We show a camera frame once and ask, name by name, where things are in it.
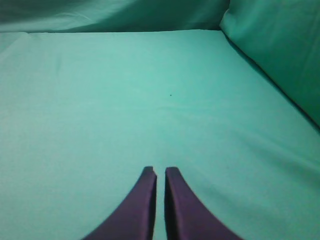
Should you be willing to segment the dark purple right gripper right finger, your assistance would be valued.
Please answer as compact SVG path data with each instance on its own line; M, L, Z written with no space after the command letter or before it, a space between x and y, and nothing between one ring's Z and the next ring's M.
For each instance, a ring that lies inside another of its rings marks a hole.
M168 240L239 240L199 200L177 167L165 170L164 219Z

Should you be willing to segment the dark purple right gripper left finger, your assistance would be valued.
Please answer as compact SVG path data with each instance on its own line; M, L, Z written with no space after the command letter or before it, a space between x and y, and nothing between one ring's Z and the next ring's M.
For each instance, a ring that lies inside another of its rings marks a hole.
M134 187L121 204L85 240L151 240L157 203L157 175L143 168Z

